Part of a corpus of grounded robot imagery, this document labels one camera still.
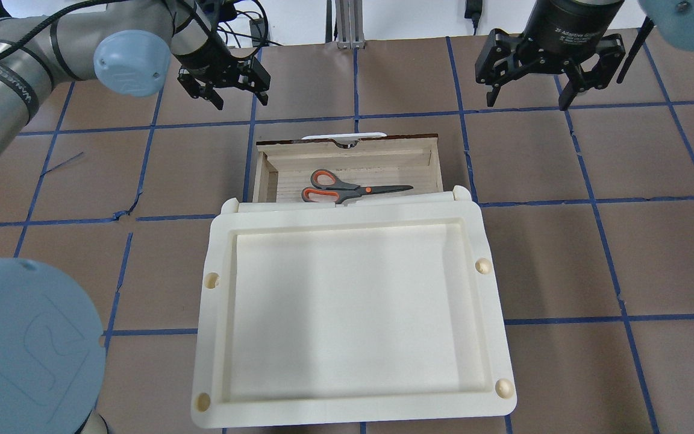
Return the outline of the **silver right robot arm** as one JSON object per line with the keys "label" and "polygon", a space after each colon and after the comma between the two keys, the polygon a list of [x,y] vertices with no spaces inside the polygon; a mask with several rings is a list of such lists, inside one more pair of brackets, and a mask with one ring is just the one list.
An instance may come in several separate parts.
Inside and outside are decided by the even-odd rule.
{"label": "silver right robot arm", "polygon": [[639,2],[645,20],[630,49],[621,35],[608,33],[622,6],[622,1],[537,1],[522,33],[491,30],[475,63],[477,83],[490,86],[487,106],[496,104],[507,83],[529,74],[565,76],[557,100],[565,111],[578,94],[623,82],[655,28],[673,47],[694,51],[694,1]]}

